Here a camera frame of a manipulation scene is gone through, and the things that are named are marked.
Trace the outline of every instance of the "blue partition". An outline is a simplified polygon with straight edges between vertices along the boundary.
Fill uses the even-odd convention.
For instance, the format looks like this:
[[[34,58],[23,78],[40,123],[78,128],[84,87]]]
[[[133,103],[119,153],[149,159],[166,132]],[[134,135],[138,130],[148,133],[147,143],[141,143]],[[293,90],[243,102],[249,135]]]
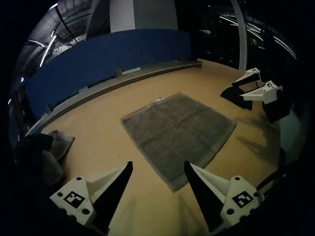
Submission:
[[[80,89],[109,79],[115,69],[191,58],[190,35],[168,29],[136,29],[101,35],[75,45],[45,64],[27,83],[31,108],[40,118]]]

